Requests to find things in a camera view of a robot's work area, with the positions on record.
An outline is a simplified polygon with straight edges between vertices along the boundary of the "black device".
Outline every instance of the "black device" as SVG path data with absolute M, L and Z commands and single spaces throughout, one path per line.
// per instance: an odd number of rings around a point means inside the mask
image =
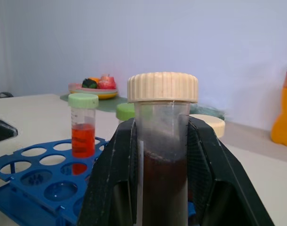
M 204 121 L 189 119 L 188 191 L 201 226 L 273 226 L 241 163 Z M 121 123 L 92 169 L 77 226 L 133 226 L 137 201 L 134 119 Z
M 18 130 L 16 128 L 0 120 L 0 141 L 16 137 L 17 135 Z

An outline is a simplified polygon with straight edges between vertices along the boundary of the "red liquid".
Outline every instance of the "red liquid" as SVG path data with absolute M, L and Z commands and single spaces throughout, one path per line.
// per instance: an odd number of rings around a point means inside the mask
M 72 127 L 72 155 L 88 158 L 95 153 L 95 127 L 91 124 L 77 124 Z

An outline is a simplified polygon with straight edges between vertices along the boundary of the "orange bottle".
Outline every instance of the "orange bottle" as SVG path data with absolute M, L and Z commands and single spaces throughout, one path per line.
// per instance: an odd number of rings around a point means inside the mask
M 272 141 L 287 146 L 287 75 L 284 82 L 281 100 L 281 114 L 271 131 Z

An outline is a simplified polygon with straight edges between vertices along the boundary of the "yellow plate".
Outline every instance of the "yellow plate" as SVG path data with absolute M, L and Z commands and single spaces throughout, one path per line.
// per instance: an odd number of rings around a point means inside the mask
M 98 98 L 100 100 L 106 100 L 106 99 L 110 99 L 110 98 L 114 98 L 117 95 L 116 93 L 110 93 L 110 94 L 96 94 L 98 96 Z

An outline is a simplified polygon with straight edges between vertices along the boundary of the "orange liquid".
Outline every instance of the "orange liquid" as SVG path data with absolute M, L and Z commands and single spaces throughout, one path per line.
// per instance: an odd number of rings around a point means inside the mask
M 72 155 L 88 158 L 95 153 L 95 128 L 91 124 L 77 124 L 72 127 Z
M 287 78 L 282 91 L 281 114 L 271 131 L 272 141 L 287 146 Z

